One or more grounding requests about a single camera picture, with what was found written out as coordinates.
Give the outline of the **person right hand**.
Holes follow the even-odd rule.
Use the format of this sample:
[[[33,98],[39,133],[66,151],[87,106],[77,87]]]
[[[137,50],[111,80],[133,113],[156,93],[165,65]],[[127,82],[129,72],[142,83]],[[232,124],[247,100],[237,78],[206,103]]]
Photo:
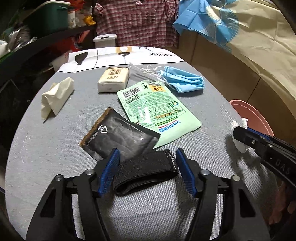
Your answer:
[[[295,190],[291,189],[289,185],[286,185],[286,183],[282,181],[276,194],[273,211],[268,219],[268,223],[270,225],[279,223],[284,210],[287,210],[289,214],[294,213]]]

